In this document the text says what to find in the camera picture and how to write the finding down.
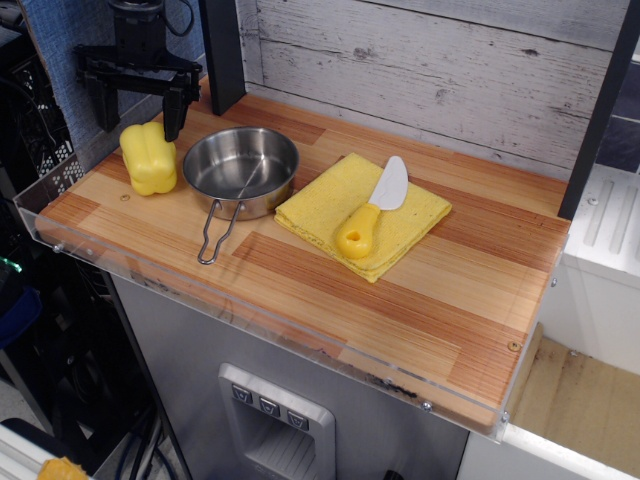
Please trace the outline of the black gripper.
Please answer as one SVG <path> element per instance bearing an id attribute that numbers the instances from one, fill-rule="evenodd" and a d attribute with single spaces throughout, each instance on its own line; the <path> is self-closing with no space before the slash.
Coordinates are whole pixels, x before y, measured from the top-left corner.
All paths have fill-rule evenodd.
<path id="1" fill-rule="evenodd" d="M 112 4 L 115 40 L 112 45 L 77 45 L 79 81 L 89 95 L 97 125 L 111 132 L 120 122 L 118 91 L 127 89 L 163 95 L 164 135 L 176 140 L 184 127 L 190 101 L 200 98 L 202 66 L 171 53 L 167 36 L 185 37 L 195 24 L 180 30 L 168 19 L 163 4 Z"/>

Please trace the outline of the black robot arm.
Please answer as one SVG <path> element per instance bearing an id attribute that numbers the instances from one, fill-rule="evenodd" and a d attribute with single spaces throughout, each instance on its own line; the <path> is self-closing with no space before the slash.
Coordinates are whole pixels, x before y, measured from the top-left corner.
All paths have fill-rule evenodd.
<path id="1" fill-rule="evenodd" d="M 200 98 L 203 67 L 171 53 L 167 35 L 188 35 L 195 15 L 184 31 L 166 16 L 163 1 L 110 1 L 115 43 L 78 45 L 76 78 L 89 95 L 98 126 L 111 132 L 120 122 L 118 93 L 128 91 L 162 99 L 165 140 L 178 138 L 190 104 Z"/>

